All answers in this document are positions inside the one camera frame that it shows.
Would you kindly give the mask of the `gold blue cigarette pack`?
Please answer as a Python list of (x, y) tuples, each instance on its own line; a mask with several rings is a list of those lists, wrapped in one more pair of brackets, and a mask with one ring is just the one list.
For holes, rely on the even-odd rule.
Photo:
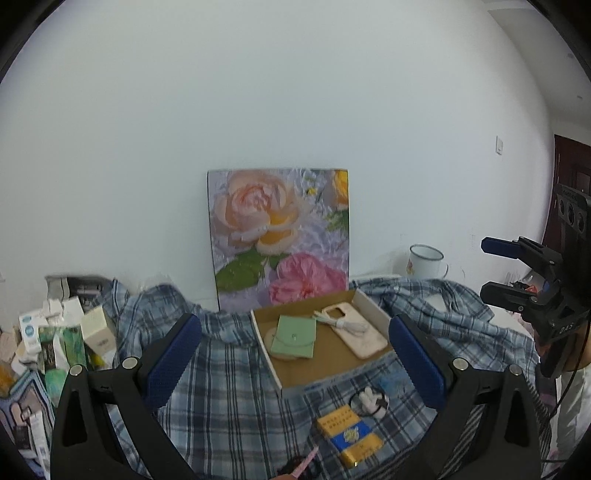
[(358, 466), (384, 446), (384, 441), (349, 406), (319, 417), (317, 425), (348, 468)]

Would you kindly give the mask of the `beige phone case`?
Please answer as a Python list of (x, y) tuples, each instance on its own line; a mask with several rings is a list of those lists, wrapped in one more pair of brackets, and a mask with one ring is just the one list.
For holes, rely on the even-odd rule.
[(328, 325), (360, 360), (385, 350), (388, 340), (356, 308), (346, 302), (315, 312), (318, 322)]

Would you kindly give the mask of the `black hair ties pink card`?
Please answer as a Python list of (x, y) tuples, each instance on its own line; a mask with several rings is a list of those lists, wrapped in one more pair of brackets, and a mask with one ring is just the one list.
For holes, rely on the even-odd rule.
[(277, 470), (276, 479), (288, 477), (298, 480), (315, 480), (322, 473), (321, 463), (317, 459), (318, 446), (311, 449), (307, 456), (295, 456)]

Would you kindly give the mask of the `tan round vented pad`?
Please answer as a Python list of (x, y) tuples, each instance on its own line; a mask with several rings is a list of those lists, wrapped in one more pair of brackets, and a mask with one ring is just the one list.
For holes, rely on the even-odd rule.
[(270, 330), (266, 332), (266, 335), (263, 337), (263, 344), (264, 347), (266, 347), (266, 351), (269, 353), (270, 358), (280, 361), (294, 361), (297, 359), (296, 356), (287, 355), (286, 353), (281, 353), (276, 350), (276, 348), (280, 346), (280, 342), (276, 341), (276, 327), (270, 328)]

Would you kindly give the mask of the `green snap pouch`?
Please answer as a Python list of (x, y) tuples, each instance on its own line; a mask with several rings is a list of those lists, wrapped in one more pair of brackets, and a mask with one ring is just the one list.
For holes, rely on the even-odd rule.
[(281, 315), (276, 327), (276, 348), (281, 353), (297, 358), (314, 357), (317, 321), (311, 318)]

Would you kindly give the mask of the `blue tissue packet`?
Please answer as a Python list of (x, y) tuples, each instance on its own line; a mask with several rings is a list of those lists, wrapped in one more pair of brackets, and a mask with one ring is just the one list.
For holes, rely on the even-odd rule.
[(401, 399), (413, 390), (410, 377), (404, 370), (382, 373), (377, 378), (378, 387), (391, 399)]

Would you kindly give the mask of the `black white striped cloth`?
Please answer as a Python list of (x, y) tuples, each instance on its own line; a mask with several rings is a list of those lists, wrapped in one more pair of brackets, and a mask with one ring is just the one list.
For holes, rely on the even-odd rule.
[(539, 479), (537, 394), (522, 376), (461, 379), (408, 457), (406, 479)]

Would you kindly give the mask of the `cartoon print bag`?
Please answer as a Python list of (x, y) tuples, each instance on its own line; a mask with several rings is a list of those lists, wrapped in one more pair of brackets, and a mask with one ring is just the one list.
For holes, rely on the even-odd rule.
[(50, 478), (54, 409), (40, 374), (29, 371), (1, 399), (1, 425), (38, 479)]

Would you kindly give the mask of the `white enamel mug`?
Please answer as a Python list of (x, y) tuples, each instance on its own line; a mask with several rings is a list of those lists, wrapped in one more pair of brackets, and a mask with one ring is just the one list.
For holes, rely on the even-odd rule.
[(415, 279), (445, 279), (450, 266), (444, 253), (430, 245), (414, 244), (409, 248), (407, 275)]

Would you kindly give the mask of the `dark wooden door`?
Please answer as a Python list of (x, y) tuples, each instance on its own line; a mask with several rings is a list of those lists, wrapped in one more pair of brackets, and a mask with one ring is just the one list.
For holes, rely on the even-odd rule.
[(543, 244), (553, 250), (561, 250), (561, 226), (555, 187), (563, 184), (590, 194), (591, 148), (579, 141), (560, 135), (554, 136), (555, 162), (550, 211), (544, 232)]

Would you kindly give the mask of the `pile of small boxes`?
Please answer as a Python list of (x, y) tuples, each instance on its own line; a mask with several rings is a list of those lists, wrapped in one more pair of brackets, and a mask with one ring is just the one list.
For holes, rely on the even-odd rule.
[(13, 325), (1, 317), (3, 398), (17, 380), (37, 371), (56, 403), (71, 367), (104, 370), (113, 364), (116, 328), (95, 304), (110, 281), (92, 275), (50, 275), (45, 280), (47, 296), (40, 308), (21, 314)]

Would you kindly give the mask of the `blue plaid shirt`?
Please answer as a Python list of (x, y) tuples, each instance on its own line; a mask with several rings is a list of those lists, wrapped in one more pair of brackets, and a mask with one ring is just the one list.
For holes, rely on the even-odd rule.
[[(445, 280), (375, 278), (359, 288), (386, 313), (407, 314), (449, 354), (479, 369), (502, 371), (515, 364), (533, 380), (539, 362), (528, 335), (500, 327), (493, 311), (470, 288)], [(291, 458), (318, 446), (324, 479), (392, 479), (435, 418), (413, 387), (391, 400), (375, 423), (384, 446), (347, 468), (315, 421), (377, 378), (404, 370), (396, 354), (335, 380), (293, 394), (277, 392), (263, 363), (246, 313), (211, 312), (162, 284), (139, 294), (113, 281), (96, 299), (113, 321), (119, 358), (140, 356), (185, 313), (197, 315), (202, 339), (158, 421), (201, 478), (269, 479)]]

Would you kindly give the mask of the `cardboard box with floral lid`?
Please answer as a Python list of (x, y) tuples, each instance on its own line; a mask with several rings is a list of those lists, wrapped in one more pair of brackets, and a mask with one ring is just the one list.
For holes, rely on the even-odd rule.
[[(346, 302), (387, 339), (389, 316), (349, 284), (348, 171), (211, 170), (207, 205), (218, 308), (249, 314), (277, 390), (335, 380), (391, 352), (389, 344), (360, 360), (315, 317), (325, 307)], [(270, 358), (263, 337), (281, 315), (317, 321), (313, 358)]]

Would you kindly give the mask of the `white wall switch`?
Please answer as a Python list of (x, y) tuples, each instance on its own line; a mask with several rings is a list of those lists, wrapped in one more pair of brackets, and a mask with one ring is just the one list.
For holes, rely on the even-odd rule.
[(495, 139), (495, 151), (497, 155), (502, 155), (504, 150), (504, 142), (503, 140), (497, 136)]

